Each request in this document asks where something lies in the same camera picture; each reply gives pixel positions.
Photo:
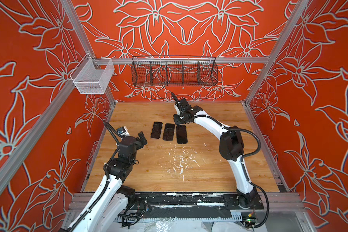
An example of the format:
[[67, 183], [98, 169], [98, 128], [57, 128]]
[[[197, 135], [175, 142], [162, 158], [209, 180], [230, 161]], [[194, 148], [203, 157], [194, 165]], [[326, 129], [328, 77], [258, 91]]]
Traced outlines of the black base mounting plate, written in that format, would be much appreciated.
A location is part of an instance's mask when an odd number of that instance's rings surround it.
[[262, 210], [264, 203], [260, 196], [252, 201], [249, 207], [243, 208], [237, 193], [222, 192], [137, 192], [135, 198], [145, 201], [148, 206], [173, 207], [224, 207], [226, 209]]

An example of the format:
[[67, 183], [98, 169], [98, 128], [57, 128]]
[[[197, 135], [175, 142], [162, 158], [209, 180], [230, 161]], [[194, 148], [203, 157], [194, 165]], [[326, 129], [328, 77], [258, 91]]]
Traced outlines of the black smartphone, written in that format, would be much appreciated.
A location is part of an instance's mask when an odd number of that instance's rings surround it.
[[154, 122], [153, 123], [152, 131], [151, 131], [151, 135], [150, 135], [151, 139], [160, 139], [162, 126], [163, 126], [162, 122]]
[[177, 138], [178, 144], [187, 144], [188, 143], [187, 129], [186, 129], [185, 125], [177, 125], [176, 138]]
[[164, 141], [173, 141], [174, 139], [174, 133], [175, 133], [175, 124], [172, 123], [166, 123], [164, 127], [164, 132], [162, 139]]

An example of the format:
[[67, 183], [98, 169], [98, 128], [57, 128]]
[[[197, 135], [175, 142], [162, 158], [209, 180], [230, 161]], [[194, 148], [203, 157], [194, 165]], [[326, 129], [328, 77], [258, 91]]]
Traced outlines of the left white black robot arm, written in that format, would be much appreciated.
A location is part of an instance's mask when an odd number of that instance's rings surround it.
[[116, 219], [122, 227], [135, 225], [147, 212], [148, 205], [135, 198], [135, 190], [123, 183], [137, 165], [137, 151], [147, 145], [144, 133], [130, 136], [126, 127], [114, 129], [107, 121], [105, 128], [114, 138], [117, 148], [103, 165], [104, 177], [82, 212], [71, 224], [60, 231], [106, 232]]

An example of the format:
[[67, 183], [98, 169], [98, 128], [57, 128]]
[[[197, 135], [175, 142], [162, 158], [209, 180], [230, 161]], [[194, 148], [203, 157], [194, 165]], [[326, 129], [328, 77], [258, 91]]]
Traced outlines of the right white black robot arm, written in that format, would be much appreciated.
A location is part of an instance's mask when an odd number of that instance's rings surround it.
[[[252, 183], [244, 159], [253, 156], [261, 150], [261, 141], [253, 132], [237, 126], [227, 126], [211, 117], [203, 108], [191, 106], [186, 99], [178, 99], [171, 93], [175, 101], [176, 114], [173, 115], [174, 123], [179, 129], [178, 135], [184, 135], [185, 124], [195, 123], [211, 132], [219, 140], [219, 153], [228, 161], [236, 181], [236, 192], [241, 208], [247, 209], [257, 199], [257, 186]], [[245, 144], [241, 133], [245, 132], [254, 137], [257, 142], [255, 151], [244, 154]]]

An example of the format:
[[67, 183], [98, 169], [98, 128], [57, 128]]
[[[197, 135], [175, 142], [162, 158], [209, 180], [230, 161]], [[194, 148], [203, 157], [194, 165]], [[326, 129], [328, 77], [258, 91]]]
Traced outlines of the clear plastic bin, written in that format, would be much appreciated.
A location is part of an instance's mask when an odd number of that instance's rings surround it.
[[112, 59], [93, 59], [87, 53], [70, 78], [80, 94], [104, 94], [114, 72]]

